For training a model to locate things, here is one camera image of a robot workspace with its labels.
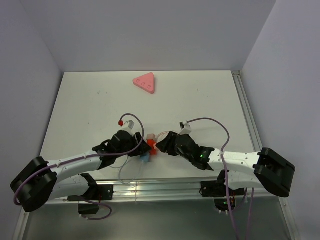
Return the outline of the orange pink charger plug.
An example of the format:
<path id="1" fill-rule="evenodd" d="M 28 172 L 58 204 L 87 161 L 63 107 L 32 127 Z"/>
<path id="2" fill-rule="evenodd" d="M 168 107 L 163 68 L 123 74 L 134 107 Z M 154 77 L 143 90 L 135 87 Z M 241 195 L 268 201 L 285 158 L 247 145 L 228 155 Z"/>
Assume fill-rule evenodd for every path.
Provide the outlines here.
<path id="1" fill-rule="evenodd" d="M 149 153 L 151 156 L 155 156 L 157 154 L 157 148 L 155 146 L 152 146 Z"/>

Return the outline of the red cube socket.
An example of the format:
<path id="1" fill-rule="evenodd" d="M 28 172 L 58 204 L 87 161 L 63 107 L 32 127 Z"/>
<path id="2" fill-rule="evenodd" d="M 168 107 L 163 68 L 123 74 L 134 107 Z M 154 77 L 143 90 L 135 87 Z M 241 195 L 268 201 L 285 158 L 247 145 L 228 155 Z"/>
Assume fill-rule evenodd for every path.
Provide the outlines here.
<path id="1" fill-rule="evenodd" d="M 152 148 L 153 146 L 156 147 L 156 141 L 152 139 L 147 139 L 147 144 Z"/>

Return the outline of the light blue charger plug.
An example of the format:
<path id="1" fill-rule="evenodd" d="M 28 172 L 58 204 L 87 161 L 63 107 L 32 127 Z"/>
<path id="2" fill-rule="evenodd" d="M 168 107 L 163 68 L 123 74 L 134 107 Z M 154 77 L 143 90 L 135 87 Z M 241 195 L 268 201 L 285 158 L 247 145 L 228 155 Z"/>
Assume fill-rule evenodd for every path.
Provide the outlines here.
<path id="1" fill-rule="evenodd" d="M 150 160 L 151 160 L 151 156 L 149 153 L 145 153 L 145 154 L 142 154 L 140 155 L 140 161 L 143 163 L 143 164 L 146 164 L 146 163 L 149 163 Z"/>

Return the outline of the brown pink charger plug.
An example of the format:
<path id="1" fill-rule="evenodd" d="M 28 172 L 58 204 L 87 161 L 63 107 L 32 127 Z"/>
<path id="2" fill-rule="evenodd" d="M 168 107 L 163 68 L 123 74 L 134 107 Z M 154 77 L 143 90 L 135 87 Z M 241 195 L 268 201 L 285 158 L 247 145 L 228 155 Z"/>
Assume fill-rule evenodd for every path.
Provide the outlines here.
<path id="1" fill-rule="evenodd" d="M 157 139 L 157 136 L 154 133 L 150 133 L 146 136 L 146 139 L 155 141 Z"/>

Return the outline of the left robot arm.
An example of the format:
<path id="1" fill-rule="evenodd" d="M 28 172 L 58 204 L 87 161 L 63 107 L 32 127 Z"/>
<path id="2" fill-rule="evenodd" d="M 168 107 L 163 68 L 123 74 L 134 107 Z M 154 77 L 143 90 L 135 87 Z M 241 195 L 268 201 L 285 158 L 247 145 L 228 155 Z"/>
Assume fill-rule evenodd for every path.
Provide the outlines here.
<path id="1" fill-rule="evenodd" d="M 120 157 L 144 155 L 151 149 L 139 132 L 119 130 L 111 139 L 79 156 L 51 161 L 36 157 L 11 182 L 13 202 L 30 213 L 47 201 L 62 197 L 98 200 L 103 191 L 90 172 L 109 167 Z"/>

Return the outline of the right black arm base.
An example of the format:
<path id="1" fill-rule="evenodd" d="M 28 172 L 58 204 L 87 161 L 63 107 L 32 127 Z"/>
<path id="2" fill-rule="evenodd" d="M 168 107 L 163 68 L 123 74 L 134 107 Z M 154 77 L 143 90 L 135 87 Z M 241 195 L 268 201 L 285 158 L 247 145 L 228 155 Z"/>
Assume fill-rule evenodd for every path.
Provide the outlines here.
<path id="1" fill-rule="evenodd" d="M 239 188 L 236 190 L 232 190 L 229 188 L 228 190 L 230 205 L 231 208 L 234 209 L 237 205 L 236 196 L 245 196 L 247 192 L 244 188 Z M 199 194 L 204 198 L 222 198 L 214 201 L 215 206 L 221 211 L 226 211 L 228 209 L 227 192 L 224 183 L 219 183 L 216 180 L 201 181 Z"/>

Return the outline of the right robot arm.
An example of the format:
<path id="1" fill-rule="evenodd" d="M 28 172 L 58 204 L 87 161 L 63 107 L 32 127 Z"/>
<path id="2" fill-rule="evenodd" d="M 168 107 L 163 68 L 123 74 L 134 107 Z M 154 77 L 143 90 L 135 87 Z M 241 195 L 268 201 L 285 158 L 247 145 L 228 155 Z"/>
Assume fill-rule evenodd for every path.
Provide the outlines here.
<path id="1" fill-rule="evenodd" d="M 228 178 L 216 183 L 222 195 L 238 189 L 265 189 L 270 194 L 287 198 L 295 166 L 274 150 L 264 147 L 258 152 L 221 151 L 198 145 L 189 134 L 169 132 L 156 148 L 169 156 L 180 156 L 203 171 L 228 171 Z"/>

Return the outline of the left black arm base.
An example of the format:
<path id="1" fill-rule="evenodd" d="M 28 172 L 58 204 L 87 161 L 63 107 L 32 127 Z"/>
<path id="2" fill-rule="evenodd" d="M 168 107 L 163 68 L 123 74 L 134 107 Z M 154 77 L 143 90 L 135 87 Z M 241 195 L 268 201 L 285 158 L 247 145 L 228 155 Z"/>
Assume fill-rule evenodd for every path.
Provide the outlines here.
<path id="1" fill-rule="evenodd" d="M 78 202 L 77 210 L 81 218 L 88 221 L 100 221 L 111 216 L 112 208 L 104 203 L 113 199 L 114 186 L 112 184 L 98 184 L 91 186 L 88 191 L 81 196 L 68 196 L 68 202 Z M 106 210 L 105 216 L 97 216 L 100 210 Z"/>

